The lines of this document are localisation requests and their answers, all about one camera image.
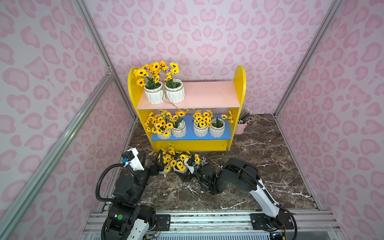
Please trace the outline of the yellow two-tier shelf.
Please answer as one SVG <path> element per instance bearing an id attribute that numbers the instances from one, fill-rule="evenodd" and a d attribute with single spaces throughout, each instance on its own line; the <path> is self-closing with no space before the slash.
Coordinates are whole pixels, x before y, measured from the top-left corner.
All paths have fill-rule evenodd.
<path id="1" fill-rule="evenodd" d="M 155 151 L 164 150 L 173 146 L 178 152 L 181 151 L 228 151 L 231 148 L 237 124 L 243 108 L 247 76 L 244 66 L 237 66 L 233 81 L 221 82 L 186 82 L 185 99 L 178 104 L 163 102 L 153 105 L 148 102 L 144 88 L 137 85 L 137 77 L 134 75 L 135 68 L 130 69 L 127 79 L 131 102 L 136 110 L 141 124 L 144 126 L 150 113 L 156 110 L 178 110 L 189 109 L 184 121 L 187 124 L 186 135 L 182 138 L 171 136 L 167 140 L 160 140 L 157 135 L 147 133 L 147 137 Z M 210 134 L 198 137 L 193 130 L 193 109 L 217 110 L 228 109 L 234 116 L 233 122 L 225 122 L 224 134 L 215 138 Z"/>

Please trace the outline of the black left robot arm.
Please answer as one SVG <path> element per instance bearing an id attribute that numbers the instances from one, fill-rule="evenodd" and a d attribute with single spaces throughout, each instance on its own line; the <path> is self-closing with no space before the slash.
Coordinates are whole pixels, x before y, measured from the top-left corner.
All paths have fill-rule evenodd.
<path id="1" fill-rule="evenodd" d="M 96 185 L 96 199 L 112 203 L 101 229 L 102 240 L 151 240 L 160 235 L 161 224 L 155 208 L 140 202 L 150 177 L 165 170 L 163 152 L 158 151 L 148 167 L 144 167 L 146 157 L 146 153 L 139 157 L 137 149 L 129 149 L 122 154 L 121 163 L 108 166 L 101 174 Z M 118 167 L 127 168 L 130 173 L 116 180 L 112 198 L 103 198 L 100 194 L 102 182 L 110 170 Z"/>

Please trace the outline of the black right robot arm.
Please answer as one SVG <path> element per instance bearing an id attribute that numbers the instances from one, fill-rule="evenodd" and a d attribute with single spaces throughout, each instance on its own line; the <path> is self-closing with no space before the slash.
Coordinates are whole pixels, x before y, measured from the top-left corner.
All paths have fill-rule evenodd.
<path id="1" fill-rule="evenodd" d="M 271 196 L 254 165 L 230 158 L 219 172 L 215 172 L 211 165 L 202 165 L 195 158 L 177 163 L 176 169 L 188 169 L 190 173 L 187 179 L 196 178 L 200 187 L 213 196 L 221 194 L 228 185 L 250 193 L 263 210 L 261 214 L 250 215 L 254 230 L 268 232 L 271 238 L 285 240 L 287 230 L 292 229 L 292 239 L 297 238 L 298 225 L 294 215 Z"/>

